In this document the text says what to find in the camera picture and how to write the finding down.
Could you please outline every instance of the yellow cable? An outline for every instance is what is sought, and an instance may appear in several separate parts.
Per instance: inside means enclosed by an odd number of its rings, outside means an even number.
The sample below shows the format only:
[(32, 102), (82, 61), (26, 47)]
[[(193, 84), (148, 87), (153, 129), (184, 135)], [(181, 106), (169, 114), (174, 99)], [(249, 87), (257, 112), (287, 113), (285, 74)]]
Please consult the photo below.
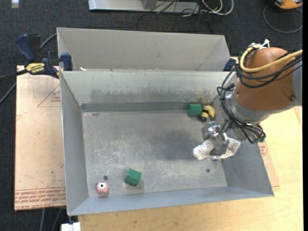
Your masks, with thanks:
[(291, 57), (295, 57), (295, 56), (298, 56), (298, 55), (301, 55), (303, 53), (303, 50), (299, 50), (299, 51), (296, 51), (294, 53), (291, 53), (291, 54), (288, 54), (286, 56), (284, 56), (283, 58), (280, 58), (272, 63), (269, 63), (269, 64), (266, 64), (264, 66), (261, 66), (261, 67), (257, 67), (257, 68), (246, 68), (244, 67), (244, 59), (246, 58), (246, 55), (252, 50), (252, 49), (255, 49), (256, 47), (259, 48), (261, 47), (262, 45), (255, 45), (254, 47), (250, 47), (248, 48), (244, 53), (243, 55), (241, 56), (241, 60), (240, 60), (240, 68), (247, 72), (247, 73), (255, 73), (255, 72), (260, 72), (264, 69), (267, 69), (269, 67), (272, 67), (273, 65), (276, 65), (276, 64), (279, 64)]

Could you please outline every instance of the white cloth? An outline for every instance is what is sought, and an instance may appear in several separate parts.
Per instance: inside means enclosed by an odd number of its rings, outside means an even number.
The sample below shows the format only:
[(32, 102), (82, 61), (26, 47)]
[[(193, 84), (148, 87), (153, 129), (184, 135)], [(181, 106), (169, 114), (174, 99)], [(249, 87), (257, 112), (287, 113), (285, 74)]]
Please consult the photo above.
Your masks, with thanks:
[(211, 155), (211, 151), (215, 148), (215, 138), (210, 137), (209, 139), (205, 140), (201, 145), (195, 147), (192, 151), (193, 156), (198, 160), (202, 160), (206, 157), (213, 158), (213, 159), (223, 159), (230, 156), (233, 156), (238, 148), (241, 145), (241, 142), (228, 138), (229, 144), (227, 147), (227, 151), (225, 154), (222, 155)]

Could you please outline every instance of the green cube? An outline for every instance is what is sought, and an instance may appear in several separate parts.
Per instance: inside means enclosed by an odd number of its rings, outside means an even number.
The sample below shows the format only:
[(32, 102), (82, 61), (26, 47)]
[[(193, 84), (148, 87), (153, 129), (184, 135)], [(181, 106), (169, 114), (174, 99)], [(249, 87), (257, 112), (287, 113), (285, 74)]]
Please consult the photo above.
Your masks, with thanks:
[(125, 182), (132, 185), (132, 186), (137, 186), (139, 184), (141, 176), (142, 176), (142, 174), (140, 172), (135, 171), (135, 170), (130, 168), (127, 172), (126, 177), (125, 177)]
[(189, 104), (187, 106), (187, 114), (189, 116), (200, 116), (202, 113), (202, 106), (201, 104)]

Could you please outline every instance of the yellow clamp label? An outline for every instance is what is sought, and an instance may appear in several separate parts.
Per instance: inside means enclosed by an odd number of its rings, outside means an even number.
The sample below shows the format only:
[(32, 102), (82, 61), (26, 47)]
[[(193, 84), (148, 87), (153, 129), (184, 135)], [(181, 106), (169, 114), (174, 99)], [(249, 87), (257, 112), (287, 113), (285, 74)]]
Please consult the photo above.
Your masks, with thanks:
[(26, 70), (32, 74), (35, 74), (37, 72), (44, 70), (44, 66), (45, 66), (44, 63), (33, 63), (26, 66)]

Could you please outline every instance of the pink spool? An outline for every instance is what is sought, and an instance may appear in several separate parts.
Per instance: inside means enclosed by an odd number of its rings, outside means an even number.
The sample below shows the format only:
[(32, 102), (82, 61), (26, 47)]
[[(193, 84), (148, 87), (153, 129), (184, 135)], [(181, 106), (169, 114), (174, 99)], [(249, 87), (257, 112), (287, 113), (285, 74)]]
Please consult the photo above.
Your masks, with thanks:
[(96, 186), (96, 192), (98, 194), (107, 194), (108, 193), (108, 185), (105, 182), (100, 182)]

